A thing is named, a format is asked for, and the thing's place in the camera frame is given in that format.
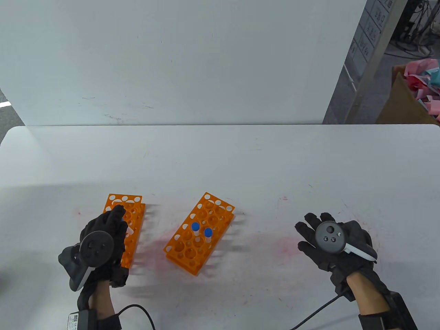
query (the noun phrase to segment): fingers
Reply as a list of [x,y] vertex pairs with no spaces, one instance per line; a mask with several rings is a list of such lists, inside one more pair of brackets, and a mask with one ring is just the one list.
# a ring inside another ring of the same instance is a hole
[[301,252],[304,252],[307,256],[309,256],[307,253],[310,253],[310,251],[312,251],[314,249],[315,248],[307,242],[301,241],[298,243],[298,250],[300,250]]
[[125,215],[125,209],[122,205],[116,205],[113,207],[113,210],[110,211],[108,216],[108,221],[114,223],[120,223],[122,221],[122,217]]
[[128,224],[125,221],[121,221],[121,224],[119,225],[119,228],[115,234],[116,237],[119,239],[124,240],[125,239],[125,233],[127,232]]
[[315,249],[309,243],[304,242],[304,241],[299,242],[298,243],[298,250],[300,250],[301,252],[304,252],[304,254],[306,256],[308,256],[316,265],[319,266],[319,264],[321,263],[320,251]]
[[318,217],[313,214],[313,213],[307,213],[304,216],[304,220],[307,221],[307,223],[314,229],[316,230],[318,228],[318,226],[322,223],[320,219],[318,219]]
[[310,244],[316,246],[315,241],[315,231],[311,229],[308,225],[306,225],[304,222],[298,222],[295,225],[295,229],[298,233],[301,234],[304,239],[309,242]]
[[334,221],[334,222],[336,222],[336,220],[331,216],[331,214],[327,213],[327,212],[321,213],[321,220],[323,222],[324,221]]

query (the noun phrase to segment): wristband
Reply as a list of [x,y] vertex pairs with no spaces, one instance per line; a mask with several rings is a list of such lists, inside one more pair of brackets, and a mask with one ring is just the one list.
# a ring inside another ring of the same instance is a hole
[[393,330],[401,325],[399,316],[394,311],[359,315],[359,321],[363,330]]

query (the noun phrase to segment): blue-capped test tube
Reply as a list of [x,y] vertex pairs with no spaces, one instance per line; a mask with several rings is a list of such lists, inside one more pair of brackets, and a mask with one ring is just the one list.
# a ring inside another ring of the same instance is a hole
[[211,238],[213,236],[213,230],[211,228],[206,228],[204,234],[205,234],[205,242],[210,243]]
[[200,224],[198,222],[193,222],[191,225],[191,230],[194,233],[194,236],[200,235]]

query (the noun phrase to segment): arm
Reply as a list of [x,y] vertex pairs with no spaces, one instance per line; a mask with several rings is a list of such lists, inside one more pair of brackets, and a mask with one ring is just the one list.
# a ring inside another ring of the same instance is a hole
[[390,310],[385,298],[376,287],[360,273],[354,272],[347,276],[347,283],[356,298],[361,315],[378,314]]
[[98,320],[106,319],[115,314],[110,298],[110,282],[100,281],[96,291],[90,297],[89,305],[98,314]]

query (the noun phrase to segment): black cable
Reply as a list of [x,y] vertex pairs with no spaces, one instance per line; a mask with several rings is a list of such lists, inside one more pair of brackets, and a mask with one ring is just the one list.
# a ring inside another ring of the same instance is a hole
[[125,306],[123,309],[121,309],[121,311],[117,315],[118,316],[121,315],[123,311],[125,311],[126,309],[129,309],[131,307],[137,307],[137,308],[142,309],[143,312],[148,316],[148,319],[150,320],[150,323],[151,323],[151,327],[153,328],[153,330],[156,330],[156,327],[154,326],[154,323],[153,323],[153,320],[152,320],[150,314],[148,314],[147,310],[144,307],[142,307],[141,305],[131,304],[131,305]]
[[338,296],[336,296],[335,298],[333,298],[332,300],[330,300],[329,302],[325,303],[324,305],[322,305],[321,307],[319,307],[316,311],[314,311],[312,314],[310,314],[309,316],[307,316],[303,321],[301,321],[297,326],[293,327],[290,330],[296,330],[298,329],[300,326],[302,326],[304,323],[306,323],[308,320],[310,320],[313,316],[315,316],[316,314],[318,314],[320,311],[322,311],[325,307],[327,307],[328,305],[330,305],[331,303],[335,302],[336,300],[338,300],[339,298],[341,298],[343,296],[343,294],[340,294]]
[[400,57],[401,59],[414,59],[414,60],[429,59],[431,57],[431,56],[428,56],[428,57],[407,57],[407,56],[400,56],[400,55],[394,55],[394,54],[389,54],[389,53],[384,53],[384,55]]

